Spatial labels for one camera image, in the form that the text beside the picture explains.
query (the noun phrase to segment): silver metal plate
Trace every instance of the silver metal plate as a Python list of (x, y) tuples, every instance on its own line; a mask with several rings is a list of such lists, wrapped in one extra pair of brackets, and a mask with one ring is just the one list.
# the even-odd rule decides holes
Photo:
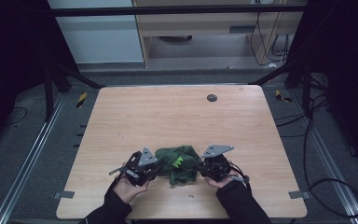
[(222, 155), (225, 152), (234, 149), (234, 146), (220, 146), (220, 145), (209, 145), (208, 148), (202, 153), (203, 158), (213, 158), (218, 155)]
[(138, 162), (139, 166), (145, 166), (157, 161), (157, 158), (153, 156), (153, 153), (149, 150), (148, 147), (144, 147), (142, 152), (141, 159)]

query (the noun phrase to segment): black sleeve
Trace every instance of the black sleeve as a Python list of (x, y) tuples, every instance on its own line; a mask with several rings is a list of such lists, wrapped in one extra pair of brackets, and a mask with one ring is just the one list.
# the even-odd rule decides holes
[(249, 190), (238, 181), (231, 181), (216, 192), (233, 224), (270, 224), (271, 221)]
[(83, 218), (79, 224), (122, 224), (131, 211), (130, 205), (124, 203), (114, 191), (110, 190), (110, 193), (104, 197), (103, 205)]

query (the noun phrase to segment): metal bracket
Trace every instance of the metal bracket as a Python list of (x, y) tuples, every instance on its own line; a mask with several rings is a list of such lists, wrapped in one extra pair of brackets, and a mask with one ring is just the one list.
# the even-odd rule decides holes
[(213, 158), (218, 155), (222, 155), (225, 152), (234, 149), (234, 146), (219, 146), (219, 145), (209, 145), (208, 148), (202, 153), (203, 158)]
[(310, 195), (309, 192), (301, 192), (301, 191), (289, 191), (289, 195), (291, 199), (297, 199), (297, 198), (303, 198), (305, 199), (309, 199), (312, 196)]
[(69, 198), (73, 199), (75, 195), (74, 191), (63, 191), (63, 192), (55, 192), (53, 195), (53, 199), (61, 199), (61, 198)]
[(141, 158), (139, 159), (138, 166), (145, 166), (157, 161), (157, 158), (153, 156), (153, 153), (148, 147), (144, 147)]

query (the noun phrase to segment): human hand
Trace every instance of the human hand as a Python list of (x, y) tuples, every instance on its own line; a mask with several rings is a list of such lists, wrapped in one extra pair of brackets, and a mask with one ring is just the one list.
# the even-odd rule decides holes
[(113, 191), (124, 203), (130, 203), (138, 194), (147, 191), (150, 181), (146, 181), (141, 187), (133, 186), (124, 174), (117, 184), (113, 187)]
[(212, 186), (216, 189), (221, 189), (222, 187), (224, 187), (226, 184), (228, 184), (229, 182), (233, 181), (233, 179), (231, 178), (233, 175), (238, 176), (237, 172), (231, 170), (228, 174), (228, 177), (224, 178), (223, 180), (216, 182), (214, 180), (212, 180), (210, 177), (205, 176), (204, 180), (206, 181), (206, 183), (208, 183), (209, 186)]

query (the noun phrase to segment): person's arm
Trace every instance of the person's arm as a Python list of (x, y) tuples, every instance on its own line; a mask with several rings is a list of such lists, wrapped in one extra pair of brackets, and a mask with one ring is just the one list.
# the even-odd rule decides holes
[(80, 224), (124, 223), (124, 218), (132, 211), (129, 204), (124, 203), (120, 197), (111, 190), (106, 194), (103, 205), (80, 221)]
[(234, 181), (230, 177), (221, 182), (205, 177), (205, 181), (217, 188), (216, 197), (226, 209), (233, 224), (271, 223), (266, 212), (241, 182)]
[(141, 187), (133, 186), (127, 178), (120, 179), (113, 189), (109, 188), (104, 196), (103, 205), (88, 216), (83, 218), (79, 224), (121, 224), (132, 211), (129, 203), (136, 195), (147, 191), (149, 182)]

